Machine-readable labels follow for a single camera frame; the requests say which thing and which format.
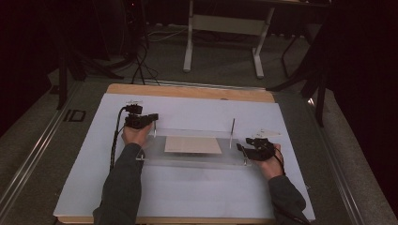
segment forearm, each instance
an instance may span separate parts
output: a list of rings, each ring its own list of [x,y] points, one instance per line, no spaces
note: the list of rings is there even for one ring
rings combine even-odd
[[[94,224],[135,224],[141,200],[142,161],[136,156],[141,146],[125,146],[114,168],[106,178],[102,203],[93,212]]]
[[[286,176],[276,176],[268,181],[268,185],[278,224],[302,224],[288,215],[308,222],[302,213],[305,200]]]

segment wooden table edge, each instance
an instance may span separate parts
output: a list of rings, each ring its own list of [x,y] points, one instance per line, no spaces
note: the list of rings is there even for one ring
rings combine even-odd
[[[157,86],[113,83],[108,86],[107,94],[140,95],[180,98],[207,98],[241,100],[274,103],[273,95],[265,89],[227,89],[209,87]]]

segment beige paper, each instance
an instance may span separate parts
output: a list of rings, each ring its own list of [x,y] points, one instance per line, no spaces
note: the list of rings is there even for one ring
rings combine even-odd
[[[221,154],[216,138],[167,136],[164,152]]]

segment clear acrylic box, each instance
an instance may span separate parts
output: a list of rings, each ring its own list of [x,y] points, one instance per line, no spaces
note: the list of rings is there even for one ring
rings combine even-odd
[[[187,153],[166,152],[167,137],[198,137],[215,138],[220,147],[219,154],[213,153]],[[243,152],[237,150],[237,143],[241,141],[234,138],[230,132],[183,130],[183,129],[158,129],[147,138],[146,145],[137,155],[137,160],[145,161],[145,164],[161,166],[184,167],[245,167],[251,166]]]

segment white surface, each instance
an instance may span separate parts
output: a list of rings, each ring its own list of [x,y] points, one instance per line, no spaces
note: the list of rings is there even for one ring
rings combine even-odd
[[[56,217],[90,217],[100,205],[109,172],[112,140],[119,110],[130,100],[142,100],[143,114],[158,113],[157,128],[230,132],[250,137],[260,128],[281,133],[285,171],[307,202],[304,214],[314,219],[293,147],[279,105],[245,101],[104,95],[84,144],[54,210]],[[116,157],[123,148],[119,137]],[[145,165],[138,217],[273,218],[268,186],[255,166],[204,169]]]

